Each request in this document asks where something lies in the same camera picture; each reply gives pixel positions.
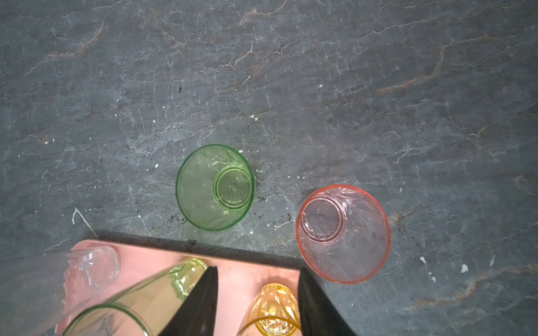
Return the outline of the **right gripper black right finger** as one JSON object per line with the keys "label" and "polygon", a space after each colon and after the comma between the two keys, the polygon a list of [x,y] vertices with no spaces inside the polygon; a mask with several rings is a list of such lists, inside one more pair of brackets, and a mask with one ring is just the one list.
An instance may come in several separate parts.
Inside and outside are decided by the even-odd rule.
{"label": "right gripper black right finger", "polygon": [[303,335],[356,336],[305,267],[298,280],[298,306]]}

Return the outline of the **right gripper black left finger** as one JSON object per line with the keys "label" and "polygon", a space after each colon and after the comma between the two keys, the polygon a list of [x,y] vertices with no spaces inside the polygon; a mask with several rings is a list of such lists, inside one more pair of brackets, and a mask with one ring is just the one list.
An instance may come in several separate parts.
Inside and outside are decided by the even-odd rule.
{"label": "right gripper black left finger", "polygon": [[214,335],[219,293],[217,267],[209,267],[160,335]]}

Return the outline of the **short yellow plastic cup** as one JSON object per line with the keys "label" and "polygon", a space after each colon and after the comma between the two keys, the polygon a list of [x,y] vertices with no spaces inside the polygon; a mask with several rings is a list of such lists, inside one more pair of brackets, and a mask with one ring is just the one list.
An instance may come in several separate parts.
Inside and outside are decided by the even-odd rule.
{"label": "short yellow plastic cup", "polygon": [[302,335],[298,301],[284,284],[266,284],[254,297],[237,335]]}

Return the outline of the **tall green plastic cup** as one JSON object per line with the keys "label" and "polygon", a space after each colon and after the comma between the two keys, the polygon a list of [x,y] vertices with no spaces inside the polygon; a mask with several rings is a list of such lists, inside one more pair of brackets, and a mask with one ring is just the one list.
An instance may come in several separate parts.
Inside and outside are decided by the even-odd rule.
{"label": "tall green plastic cup", "polygon": [[158,335],[207,269],[200,259],[184,259],[81,312],[63,334]]}

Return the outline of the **pink tray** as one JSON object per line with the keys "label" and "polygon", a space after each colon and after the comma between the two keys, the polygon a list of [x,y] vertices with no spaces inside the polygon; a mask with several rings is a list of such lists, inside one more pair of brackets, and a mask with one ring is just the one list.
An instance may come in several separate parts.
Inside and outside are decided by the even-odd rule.
{"label": "pink tray", "polygon": [[116,281],[105,288],[95,299],[66,316],[55,327],[61,334],[81,311],[143,281],[164,269],[169,269],[187,258],[198,258],[208,266],[215,266],[219,273],[219,293],[215,335],[236,335],[248,308],[257,293],[267,284],[280,283],[297,293],[299,271],[194,253],[155,249],[145,246],[86,239],[72,248],[73,251],[110,246],[119,257],[120,272]]}

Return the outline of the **short green plastic cup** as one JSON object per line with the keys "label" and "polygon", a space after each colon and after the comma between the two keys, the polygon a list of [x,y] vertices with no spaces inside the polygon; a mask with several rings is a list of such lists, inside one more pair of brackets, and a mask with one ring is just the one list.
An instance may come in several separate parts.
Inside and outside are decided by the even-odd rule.
{"label": "short green plastic cup", "polygon": [[217,232],[241,222],[254,194],[252,168],[239,151],[229,146],[198,148],[177,174],[179,209],[189,223],[203,230]]}

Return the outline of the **clear plastic cup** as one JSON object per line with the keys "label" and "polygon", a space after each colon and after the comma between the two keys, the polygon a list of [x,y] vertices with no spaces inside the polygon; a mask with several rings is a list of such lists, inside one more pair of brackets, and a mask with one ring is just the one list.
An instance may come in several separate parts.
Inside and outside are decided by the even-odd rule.
{"label": "clear plastic cup", "polygon": [[87,306],[119,275],[109,246],[1,263],[1,334],[43,335]]}

